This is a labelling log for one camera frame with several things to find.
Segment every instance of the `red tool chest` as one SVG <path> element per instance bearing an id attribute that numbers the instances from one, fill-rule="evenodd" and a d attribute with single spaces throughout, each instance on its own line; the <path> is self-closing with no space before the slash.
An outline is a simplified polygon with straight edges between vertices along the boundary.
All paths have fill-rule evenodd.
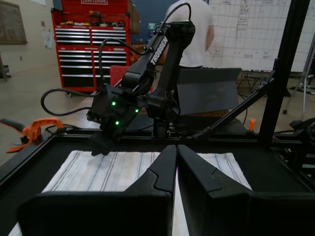
<path id="1" fill-rule="evenodd" d="M 130 45 L 131 34 L 139 33 L 139 14 L 131 0 L 61 0 L 61 4 L 63 10 L 53 8 L 52 18 L 62 88 L 93 92 L 100 77 L 101 43 L 116 38 Z M 65 22 L 90 25 L 61 25 Z M 107 26 L 92 25 L 100 22 Z M 104 82 L 109 84 L 110 66 L 130 65 L 129 50 L 118 42 L 109 42 L 102 55 Z"/>

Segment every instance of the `grid chart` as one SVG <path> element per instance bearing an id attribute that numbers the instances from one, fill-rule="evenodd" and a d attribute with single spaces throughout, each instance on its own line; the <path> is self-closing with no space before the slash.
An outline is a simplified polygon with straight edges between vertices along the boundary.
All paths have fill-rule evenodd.
<path id="1" fill-rule="evenodd" d="M 291 0 L 210 0 L 215 39 L 205 67 L 272 70 L 278 56 Z M 302 72 L 315 33 L 311 0 L 292 71 Z"/>

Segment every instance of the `blue wall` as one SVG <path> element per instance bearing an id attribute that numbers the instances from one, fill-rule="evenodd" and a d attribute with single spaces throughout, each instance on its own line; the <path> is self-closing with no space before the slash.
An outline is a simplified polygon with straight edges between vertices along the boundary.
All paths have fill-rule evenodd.
<path id="1" fill-rule="evenodd" d="M 142 39 L 147 43 L 150 38 L 149 23 L 160 23 L 164 20 L 166 11 L 177 0 L 132 0 L 140 14 L 140 34 L 132 36 L 132 42 Z"/>

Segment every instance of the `white towel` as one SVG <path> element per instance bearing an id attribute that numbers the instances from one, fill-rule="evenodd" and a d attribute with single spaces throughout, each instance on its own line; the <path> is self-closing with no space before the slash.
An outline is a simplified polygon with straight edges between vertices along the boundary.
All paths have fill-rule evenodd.
<path id="1" fill-rule="evenodd" d="M 73 151 L 43 192 L 50 191 L 125 191 L 155 161 L 159 152 L 111 152 L 92 156 Z M 232 153 L 198 154 L 230 178 L 251 189 Z M 18 224 L 9 236 L 21 236 Z M 176 177 L 173 235 L 189 236 Z"/>

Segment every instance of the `orange clamp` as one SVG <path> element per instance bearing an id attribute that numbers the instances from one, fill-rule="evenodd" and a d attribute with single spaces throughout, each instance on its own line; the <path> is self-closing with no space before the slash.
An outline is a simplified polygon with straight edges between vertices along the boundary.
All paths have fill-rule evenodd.
<path id="1" fill-rule="evenodd" d="M 251 118 L 251 120 L 250 120 L 250 128 L 249 128 L 249 132 L 250 132 L 250 133 L 253 133 L 253 132 L 254 132 L 255 124 L 256 124 L 256 119 Z"/>
<path id="2" fill-rule="evenodd" d="M 27 127 L 23 126 L 22 124 L 20 124 L 18 122 L 8 120 L 8 119 L 2 119 L 2 120 L 0 120 L 0 123 L 14 128 L 20 134 L 27 136 L 29 139 L 27 144 L 22 144 L 18 147 L 13 147 L 13 148 L 9 149 L 6 153 L 19 152 L 24 147 L 26 147 L 31 142 L 33 142 L 35 139 L 37 139 L 39 136 L 41 136 L 41 127 L 42 126 L 54 125 L 59 129 L 64 128 L 63 123 L 58 118 L 37 119 L 30 126 L 27 126 Z"/>

